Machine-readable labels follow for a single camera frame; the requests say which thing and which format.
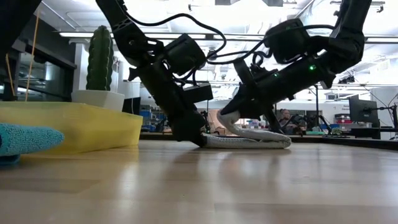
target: white cloth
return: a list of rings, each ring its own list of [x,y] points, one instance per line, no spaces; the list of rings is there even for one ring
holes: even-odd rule
[[[238,111],[230,114],[217,114],[218,121],[233,134],[243,138],[222,138],[203,134],[207,140],[205,148],[224,149],[285,149],[292,144],[291,138],[283,134],[258,129],[239,128],[235,123],[241,117]]]

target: wooden tabletop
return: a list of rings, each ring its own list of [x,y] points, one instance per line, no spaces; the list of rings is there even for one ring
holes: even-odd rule
[[[325,144],[197,149],[189,142],[0,169],[1,224],[382,223],[398,221],[398,154]]]

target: green led light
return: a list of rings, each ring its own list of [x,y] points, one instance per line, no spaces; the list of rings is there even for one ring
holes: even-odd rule
[[[317,69],[317,66],[311,65],[311,66],[309,67],[309,69],[310,69],[310,71],[314,71],[315,69]]]

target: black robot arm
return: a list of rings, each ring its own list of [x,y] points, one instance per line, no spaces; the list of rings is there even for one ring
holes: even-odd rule
[[[287,20],[271,28],[264,44],[283,70],[268,71],[256,65],[249,68],[243,60],[234,63],[241,79],[238,94],[221,111],[238,110],[242,118],[264,114],[272,131],[282,133],[272,105],[320,82],[331,88],[336,74],[361,61],[365,45],[363,25],[371,0],[343,0],[338,19],[329,37],[310,37],[299,19]]]
[[[174,77],[205,64],[201,48],[187,34],[164,46],[161,41],[145,36],[128,16],[123,0],[96,2],[111,25],[118,49],[136,67],[130,69],[129,80],[141,79],[167,116],[176,140],[204,146],[200,130],[206,121],[194,103],[212,100],[211,87],[205,84],[183,89]]]

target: towel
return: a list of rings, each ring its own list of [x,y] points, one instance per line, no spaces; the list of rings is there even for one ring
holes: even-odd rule
[[[0,165],[15,164],[21,154],[51,149],[63,139],[63,134],[52,128],[0,124]]]
[[[285,149],[292,144],[291,138],[283,134],[258,129],[239,128],[235,123],[241,115],[238,111],[221,115],[217,114],[218,121],[233,134],[243,138],[221,138],[209,134],[202,134],[206,138],[205,148],[224,149]]]

